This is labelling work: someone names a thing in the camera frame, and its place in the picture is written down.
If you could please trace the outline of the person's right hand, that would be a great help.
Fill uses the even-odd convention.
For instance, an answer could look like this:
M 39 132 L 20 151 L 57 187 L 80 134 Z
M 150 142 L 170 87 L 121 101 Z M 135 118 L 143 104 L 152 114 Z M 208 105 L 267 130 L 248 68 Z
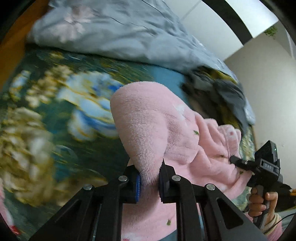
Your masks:
M 277 192 L 267 192 L 265 197 L 261 197 L 258 195 L 257 189 L 254 187 L 251 189 L 250 197 L 249 197 L 249 211 L 248 215 L 250 217 L 257 217 L 262 215 L 262 212 L 266 210 L 266 205 L 263 204 L 264 201 L 269 202 L 269 211 L 265 220 L 265 225 L 269 224 L 275 215 L 275 207 L 278 201 L 278 193 Z

